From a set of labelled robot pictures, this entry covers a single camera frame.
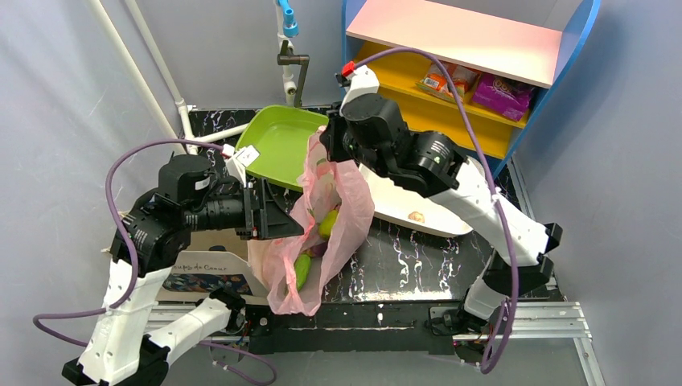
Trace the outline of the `yellow-green pear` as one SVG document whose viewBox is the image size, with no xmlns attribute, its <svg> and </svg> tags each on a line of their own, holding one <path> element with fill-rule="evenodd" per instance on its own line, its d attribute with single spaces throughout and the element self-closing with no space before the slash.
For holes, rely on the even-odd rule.
<svg viewBox="0 0 682 386">
<path fill-rule="evenodd" d="M 339 210 L 332 209 L 329 211 L 323 220 L 318 225 L 318 234 L 323 240 L 329 240 L 331 237 L 331 231 L 335 226 L 335 222 L 338 218 Z"/>
</svg>

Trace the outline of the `purple eggplant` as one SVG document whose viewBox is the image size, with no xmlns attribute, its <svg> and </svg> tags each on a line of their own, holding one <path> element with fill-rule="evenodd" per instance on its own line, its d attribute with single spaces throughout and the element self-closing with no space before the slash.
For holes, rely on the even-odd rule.
<svg viewBox="0 0 682 386">
<path fill-rule="evenodd" d="M 328 246 L 327 242 L 316 244 L 316 245 L 308 248 L 305 251 L 305 254 L 307 254 L 311 258 L 321 258 L 324 256 L 325 252 L 327 251 L 327 246 Z"/>
</svg>

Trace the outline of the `pink plastic grocery bag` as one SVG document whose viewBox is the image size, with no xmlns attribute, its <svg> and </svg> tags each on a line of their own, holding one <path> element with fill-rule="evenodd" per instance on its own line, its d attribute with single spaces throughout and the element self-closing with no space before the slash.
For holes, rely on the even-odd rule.
<svg viewBox="0 0 682 386">
<path fill-rule="evenodd" d="M 264 285 L 274 314 L 314 315 L 328 282 L 336 277 L 368 237 L 375 206 L 367 182 L 352 160 L 331 162 L 321 139 L 323 127 L 307 142 L 302 196 L 290 216 L 303 234 L 247 243 L 248 262 Z"/>
</svg>

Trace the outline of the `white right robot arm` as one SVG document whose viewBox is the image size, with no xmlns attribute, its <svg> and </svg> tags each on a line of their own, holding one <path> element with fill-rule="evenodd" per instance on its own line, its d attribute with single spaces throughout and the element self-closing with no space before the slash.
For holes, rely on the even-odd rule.
<svg viewBox="0 0 682 386">
<path fill-rule="evenodd" d="M 458 309 L 442 318 L 452 332 L 481 331 L 502 302 L 548 283 L 547 254 L 560 244 L 561 227 L 536 222 L 497 194 L 449 137 L 410 130 L 398 104 L 378 93 L 337 103 L 327 117 L 320 142 L 329 160 L 359 163 L 448 209 L 493 248 Z"/>
</svg>

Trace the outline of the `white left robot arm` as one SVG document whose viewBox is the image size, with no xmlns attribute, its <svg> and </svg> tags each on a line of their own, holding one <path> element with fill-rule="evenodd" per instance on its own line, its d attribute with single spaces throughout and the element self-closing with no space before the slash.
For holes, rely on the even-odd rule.
<svg viewBox="0 0 682 386">
<path fill-rule="evenodd" d="M 193 232 L 232 229 L 244 240 L 300 236 L 302 227 L 271 194 L 269 183 L 217 195 L 210 162 L 174 156 L 158 186 L 123 218 L 111 245 L 105 313 L 80 357 L 62 374 L 75 385 L 159 385 L 173 362 L 209 335 L 239 330 L 245 300 L 227 286 L 169 325 L 147 331 L 150 312 Z"/>
</svg>

